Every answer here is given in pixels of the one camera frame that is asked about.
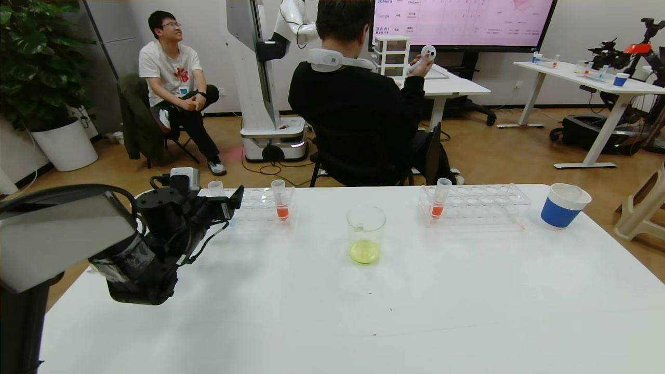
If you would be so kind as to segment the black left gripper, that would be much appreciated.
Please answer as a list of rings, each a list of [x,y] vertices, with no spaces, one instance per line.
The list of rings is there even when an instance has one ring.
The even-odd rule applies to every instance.
[[[230,197],[197,196],[196,217],[200,220],[230,220],[233,217],[235,206],[242,205],[244,191],[244,185],[240,185]]]

